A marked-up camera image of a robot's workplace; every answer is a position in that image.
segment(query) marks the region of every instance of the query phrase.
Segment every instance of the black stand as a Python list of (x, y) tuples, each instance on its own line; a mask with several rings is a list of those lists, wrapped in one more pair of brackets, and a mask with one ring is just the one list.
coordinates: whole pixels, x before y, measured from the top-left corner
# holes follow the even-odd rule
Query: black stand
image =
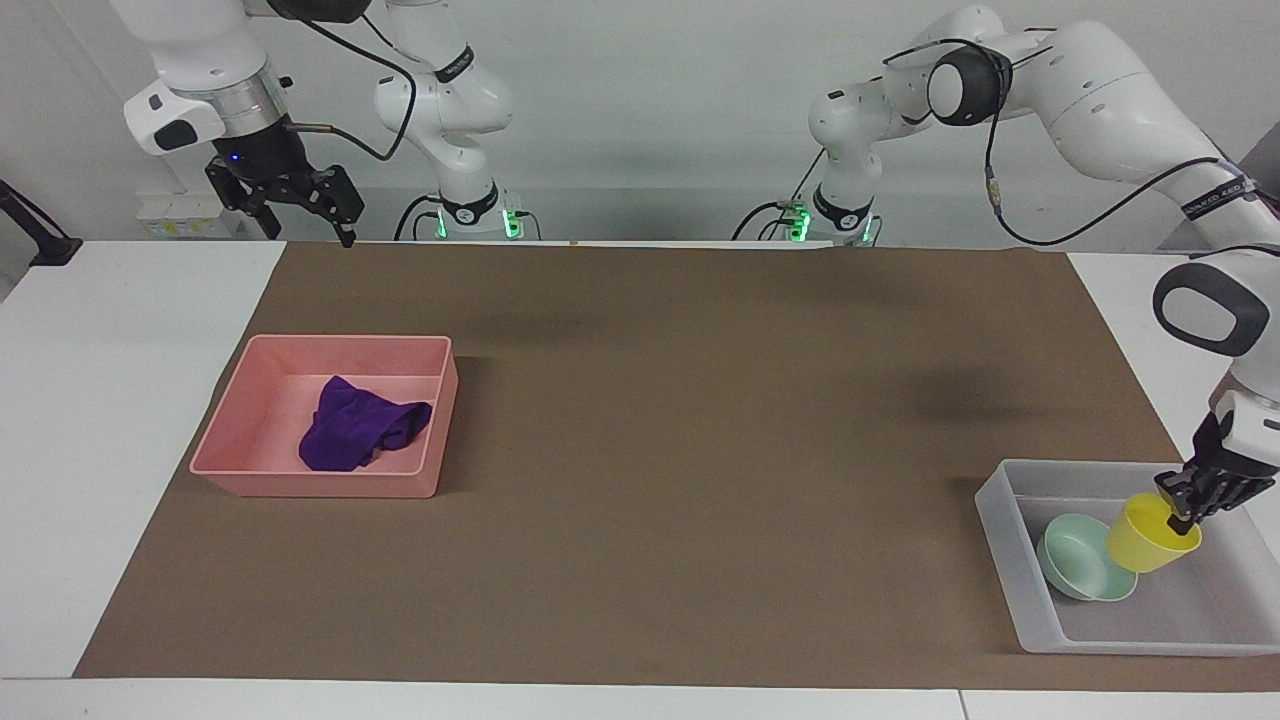
[(4, 210), (23, 232), (31, 236), (31, 240), (36, 241), (40, 252), (32, 259), (32, 268), (65, 265), (84, 245), (84, 241), (78, 237), (58, 237), (49, 232), (49, 228), (31, 214), (27, 205), (4, 181), (0, 181), (0, 210)]

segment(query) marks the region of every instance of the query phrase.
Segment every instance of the white wall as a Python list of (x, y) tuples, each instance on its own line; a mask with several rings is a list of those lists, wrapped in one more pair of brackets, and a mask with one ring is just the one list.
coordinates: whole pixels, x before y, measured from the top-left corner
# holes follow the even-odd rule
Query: white wall
[[(557, 238), (723, 238), (742, 213), (787, 195), (817, 146), (810, 100), (878, 73), (957, 0), (454, 0), (480, 58), (517, 91), (515, 123), (485, 140), (500, 179)], [(1274, 0), (992, 3), (1011, 29), (1096, 18), (1126, 37), (1169, 94), (1233, 155), (1280, 120), (1280, 6)], [(118, 104), (152, 79), (141, 46), (104, 1), (0, 4), (0, 172), (87, 237), (138, 234), (136, 188), (173, 178), (136, 150)], [(374, 8), (378, 22), (385, 10)], [(255, 19), (276, 69), (294, 77), (298, 120), (332, 122), (375, 145), (371, 109), (387, 72), (307, 28)], [(340, 28), (376, 47), (364, 27)], [(937, 128), (886, 143), (877, 210), (884, 245), (1010, 245), (982, 193), (984, 129)], [(374, 163), (337, 138), (308, 138), (316, 164), (348, 168), (369, 204), (360, 231), (390, 234), (403, 202), (431, 186), (411, 146)], [(207, 150), (169, 164), (207, 192)], [(1076, 176), (1033, 118), (1001, 127), (996, 152), (1012, 222), (1038, 236), (1071, 229), (1126, 188)], [(280, 213), (289, 238), (329, 238), (324, 223)], [(1161, 197), (1070, 249), (1153, 249), (1179, 213)]]

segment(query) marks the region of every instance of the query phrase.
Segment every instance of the white table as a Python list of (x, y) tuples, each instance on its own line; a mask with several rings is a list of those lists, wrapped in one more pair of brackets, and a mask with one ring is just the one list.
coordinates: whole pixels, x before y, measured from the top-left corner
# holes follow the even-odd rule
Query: white table
[[(0, 304), (0, 716), (901, 717), (1199, 712), (1274, 717), (1277, 696), (69, 680), (283, 243), (95, 242)], [(1158, 256), (1073, 256), (1184, 456), (1222, 359), (1165, 336)], [(91, 427), (93, 433), (73, 427)], [(69, 443), (68, 438), (78, 438)], [(86, 475), (86, 469), (92, 474)], [(1249, 506), (1280, 550), (1280, 493)]]

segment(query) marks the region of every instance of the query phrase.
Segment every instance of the clear plastic tray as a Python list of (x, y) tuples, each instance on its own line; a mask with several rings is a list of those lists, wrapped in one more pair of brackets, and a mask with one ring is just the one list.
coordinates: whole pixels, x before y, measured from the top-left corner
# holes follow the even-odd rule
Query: clear plastic tray
[(1029, 652), (1181, 655), (1280, 653), (1280, 565), (1245, 509), (1204, 523), (1204, 543), (1147, 575), (1123, 602), (1080, 602), (1048, 587), (1036, 542), (1064, 512), (1108, 525), (1125, 498), (1152, 492), (1176, 466), (1005, 460), (978, 492), (1000, 584)]

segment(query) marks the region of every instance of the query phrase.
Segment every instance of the cable connector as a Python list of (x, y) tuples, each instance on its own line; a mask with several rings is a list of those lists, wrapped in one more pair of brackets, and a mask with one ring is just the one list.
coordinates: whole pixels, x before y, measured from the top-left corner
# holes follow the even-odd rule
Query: cable connector
[(987, 165), (987, 201), (997, 217), (1004, 215), (1000, 204), (1000, 181), (996, 179), (996, 170), (991, 165)]

